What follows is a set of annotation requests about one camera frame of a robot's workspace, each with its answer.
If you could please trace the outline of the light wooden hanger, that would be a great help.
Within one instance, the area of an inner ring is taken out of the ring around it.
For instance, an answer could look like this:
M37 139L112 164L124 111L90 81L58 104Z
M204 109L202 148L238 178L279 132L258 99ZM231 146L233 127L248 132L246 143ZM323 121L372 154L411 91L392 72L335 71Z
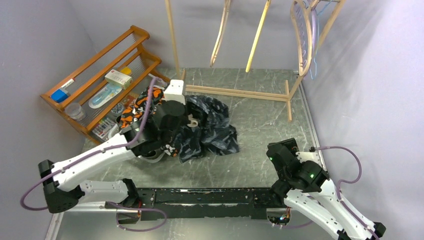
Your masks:
M220 47L221 47L221 44L222 44L222 41L223 41L223 37L224 37L224 34L225 34L225 30L226 30L226 26L227 26L229 14L230 14L231 2L232 2L231 0L225 0L224 1L220 26L219 26L219 29L218 29L217 38L216 38L215 45L213 47L211 57L210 57L210 61L209 61L209 67L210 68L212 68L214 66L215 61L218 57L218 53L219 53L219 50L220 50Z

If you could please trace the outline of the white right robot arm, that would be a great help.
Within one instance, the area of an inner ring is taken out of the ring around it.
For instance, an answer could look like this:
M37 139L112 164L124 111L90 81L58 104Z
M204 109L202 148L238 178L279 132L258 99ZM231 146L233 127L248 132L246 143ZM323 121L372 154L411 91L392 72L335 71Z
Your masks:
M278 179L270 188L275 207L296 210L325 230L334 240L379 240L386 232L381 222L368 219L342 194L323 167L317 148L298 149L294 138L267 145L266 156Z

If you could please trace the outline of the light blue wire hanger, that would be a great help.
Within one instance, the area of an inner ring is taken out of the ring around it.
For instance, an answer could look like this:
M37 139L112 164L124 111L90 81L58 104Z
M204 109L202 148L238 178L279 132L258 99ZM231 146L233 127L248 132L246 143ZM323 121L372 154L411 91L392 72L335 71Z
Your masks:
M317 76L317 62L316 62L316 54L318 51L318 43L320 40L320 15L325 11L325 9L328 7L328 5L333 2L332 0L329 0L328 3L319 11L317 12L316 8L314 7L312 9L312 22L313 22L313 28L312 28L312 36L315 37L313 40L313 54L312 54L312 61L314 66L314 73L313 73L313 67L311 66L309 69L309 74L311 79L313 80L314 77Z

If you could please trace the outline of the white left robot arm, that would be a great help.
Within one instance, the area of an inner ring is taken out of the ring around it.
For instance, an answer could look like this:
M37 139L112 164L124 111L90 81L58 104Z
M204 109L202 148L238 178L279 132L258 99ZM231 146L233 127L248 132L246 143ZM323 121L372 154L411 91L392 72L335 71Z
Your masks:
M156 163L165 155L164 147L183 124L188 123L186 104L163 101L147 120L126 126L104 143L73 158L38 164L44 198L50 213L65 212L78 204L112 202L126 208L138 205L140 197L129 178L92 181L99 171L126 160L139 158Z

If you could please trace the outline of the orange camo shorts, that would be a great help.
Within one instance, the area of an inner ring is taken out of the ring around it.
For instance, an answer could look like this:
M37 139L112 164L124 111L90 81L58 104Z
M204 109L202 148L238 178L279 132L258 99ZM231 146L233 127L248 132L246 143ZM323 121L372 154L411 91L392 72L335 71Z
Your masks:
M165 87L154 84L152 87L152 97L150 98L149 119L145 124L144 131L148 129L148 124L152 122L151 116L157 115L158 107L163 105L165 101L164 91ZM140 122L143 118L148 102L148 93L150 87L144 90L126 109L123 110L119 121L119 130L123 130L135 122ZM165 152L166 155L176 157L179 150L175 147L174 143L164 143L159 147L160 151Z

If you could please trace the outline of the cream yellow hanger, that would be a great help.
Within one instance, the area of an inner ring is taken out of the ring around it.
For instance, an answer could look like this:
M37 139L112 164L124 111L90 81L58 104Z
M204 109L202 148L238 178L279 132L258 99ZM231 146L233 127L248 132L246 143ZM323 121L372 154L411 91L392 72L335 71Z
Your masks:
M251 46L249 57L248 57L248 60L247 60L247 64L246 64L246 68L245 68L246 73L248 73L251 69L253 58L254 58L254 55L255 55L255 52L256 52L256 49L257 49L258 41L259 41L263 26L264 26L264 23L265 23L265 20L266 20L266 17L267 17L267 14L268 14L268 11L269 11L269 8L270 8L270 5L271 5L271 2L272 2L271 0L267 0L265 2L261 17L260 17L260 20L259 20L259 23L258 23L258 26L257 26L257 29L256 29L254 40L253 40L253 43L252 43L252 46Z

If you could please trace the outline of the dark patterned shorts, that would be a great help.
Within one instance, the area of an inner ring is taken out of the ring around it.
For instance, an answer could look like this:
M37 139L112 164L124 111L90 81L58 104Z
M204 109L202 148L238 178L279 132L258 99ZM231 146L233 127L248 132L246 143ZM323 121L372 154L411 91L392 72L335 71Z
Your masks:
M203 157L210 152L218 156L240 151L236 128L230 124L229 107L207 95L187 95L187 111L197 126L183 125L166 147L167 154L181 163Z

